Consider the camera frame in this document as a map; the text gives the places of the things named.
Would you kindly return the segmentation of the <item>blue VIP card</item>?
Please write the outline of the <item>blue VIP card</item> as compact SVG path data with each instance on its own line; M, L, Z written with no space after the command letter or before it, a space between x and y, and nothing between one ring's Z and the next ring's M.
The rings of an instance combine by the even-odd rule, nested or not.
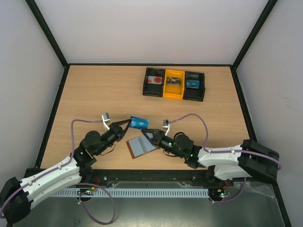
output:
M149 126L149 120L147 119L131 116L130 120L131 120L130 128L133 129L139 129L139 130L147 129Z

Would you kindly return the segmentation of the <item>brown leather card holder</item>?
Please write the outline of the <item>brown leather card holder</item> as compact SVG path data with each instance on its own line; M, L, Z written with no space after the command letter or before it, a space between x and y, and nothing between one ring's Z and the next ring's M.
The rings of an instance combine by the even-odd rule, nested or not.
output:
M144 135L131 139L127 141L126 144L132 159L138 158L157 149Z

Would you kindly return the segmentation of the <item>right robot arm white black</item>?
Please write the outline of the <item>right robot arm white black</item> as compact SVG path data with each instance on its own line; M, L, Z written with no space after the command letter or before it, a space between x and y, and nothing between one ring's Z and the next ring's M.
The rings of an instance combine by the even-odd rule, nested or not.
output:
M142 134L155 147L184 159L190 168L209 167L206 179L211 185L232 179L250 177L274 184L280 169L279 154L253 140L229 148L197 146L183 132L173 138L160 129L142 129Z

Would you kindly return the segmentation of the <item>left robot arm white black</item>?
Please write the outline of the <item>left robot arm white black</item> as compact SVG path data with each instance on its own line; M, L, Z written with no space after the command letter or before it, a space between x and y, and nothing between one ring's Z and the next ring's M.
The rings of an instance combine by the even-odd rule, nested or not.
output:
M111 123L103 134L90 131L77 148L72 147L70 155L54 166L21 180L8 179L0 192L1 219L15 224L51 195L77 184L90 186L95 157L119 142L130 124L127 119Z

